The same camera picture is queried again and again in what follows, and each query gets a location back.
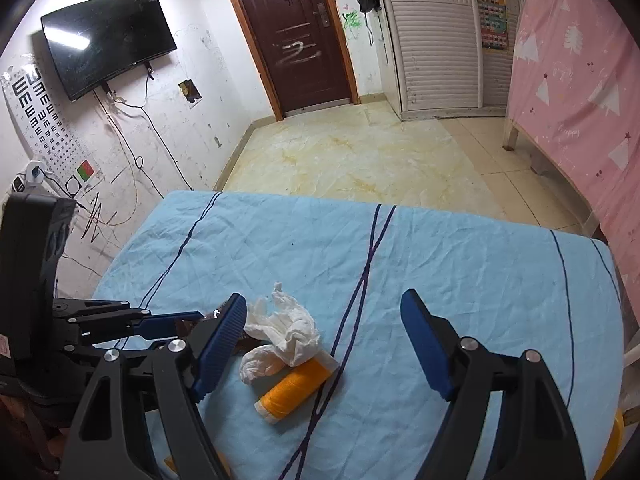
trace green graffiti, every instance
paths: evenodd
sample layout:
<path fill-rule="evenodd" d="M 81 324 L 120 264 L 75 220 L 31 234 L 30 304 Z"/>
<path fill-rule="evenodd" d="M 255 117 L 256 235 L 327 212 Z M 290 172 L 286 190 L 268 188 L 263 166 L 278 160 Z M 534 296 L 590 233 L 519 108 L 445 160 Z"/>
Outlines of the green graffiti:
<path fill-rule="evenodd" d="M 360 15 L 357 10 L 352 10 L 351 12 L 343 13 L 342 17 L 344 18 L 344 28 L 345 30 L 350 30 L 352 28 L 360 28 L 362 26 L 362 22 L 360 21 Z"/>

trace tv screen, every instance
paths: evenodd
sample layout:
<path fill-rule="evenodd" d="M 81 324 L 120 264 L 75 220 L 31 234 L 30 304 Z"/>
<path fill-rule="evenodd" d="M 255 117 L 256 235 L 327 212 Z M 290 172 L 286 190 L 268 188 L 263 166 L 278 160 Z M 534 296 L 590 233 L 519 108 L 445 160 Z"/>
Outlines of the tv screen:
<path fill-rule="evenodd" d="M 177 48 L 158 0 L 90 0 L 56 10 L 41 21 L 72 101 L 136 64 Z"/>

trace crumpled tissue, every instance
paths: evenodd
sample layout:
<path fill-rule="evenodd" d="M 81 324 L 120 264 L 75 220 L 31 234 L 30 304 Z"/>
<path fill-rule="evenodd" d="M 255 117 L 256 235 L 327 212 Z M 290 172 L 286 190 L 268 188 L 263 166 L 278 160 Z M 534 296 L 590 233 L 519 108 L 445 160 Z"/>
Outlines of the crumpled tissue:
<path fill-rule="evenodd" d="M 240 362 L 240 380 L 245 384 L 276 374 L 285 365 L 301 365 L 320 349 L 320 333 L 306 308 L 283 292 L 280 282 L 274 285 L 271 297 L 276 306 L 272 314 L 267 314 L 266 298 L 247 305 L 244 331 L 272 344 L 258 346 L 244 355 Z"/>

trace metal screw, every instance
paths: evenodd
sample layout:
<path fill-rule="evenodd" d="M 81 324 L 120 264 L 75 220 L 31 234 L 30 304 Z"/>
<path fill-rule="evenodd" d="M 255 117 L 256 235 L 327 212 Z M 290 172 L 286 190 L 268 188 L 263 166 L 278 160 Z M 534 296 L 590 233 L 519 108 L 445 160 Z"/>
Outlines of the metal screw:
<path fill-rule="evenodd" d="M 527 350 L 524 354 L 524 357 L 530 363 L 539 363 L 540 359 L 542 359 L 542 356 L 535 350 Z"/>
<path fill-rule="evenodd" d="M 460 346 L 465 350 L 478 350 L 478 341 L 472 337 L 463 337 L 460 341 Z"/>
<path fill-rule="evenodd" d="M 120 352 L 115 348 L 109 348 L 104 353 L 104 360 L 108 362 L 115 361 L 118 357 L 120 357 Z"/>
<path fill-rule="evenodd" d="M 187 348 L 187 343 L 183 339 L 174 339 L 167 345 L 167 348 L 170 352 L 182 352 Z"/>

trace sliding closet door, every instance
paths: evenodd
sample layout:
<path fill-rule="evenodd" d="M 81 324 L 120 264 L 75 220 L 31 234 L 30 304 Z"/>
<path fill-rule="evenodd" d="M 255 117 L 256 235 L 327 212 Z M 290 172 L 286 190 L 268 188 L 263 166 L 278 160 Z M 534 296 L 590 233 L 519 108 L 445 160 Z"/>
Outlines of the sliding closet door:
<path fill-rule="evenodd" d="M 478 106 L 472 0 L 390 0 L 402 110 Z"/>
<path fill-rule="evenodd" d="M 518 0 L 505 0 L 507 7 L 508 50 L 482 50 L 482 71 L 484 85 L 482 104 L 484 106 L 506 106 L 511 83 L 513 45 L 518 30 L 520 5 Z"/>

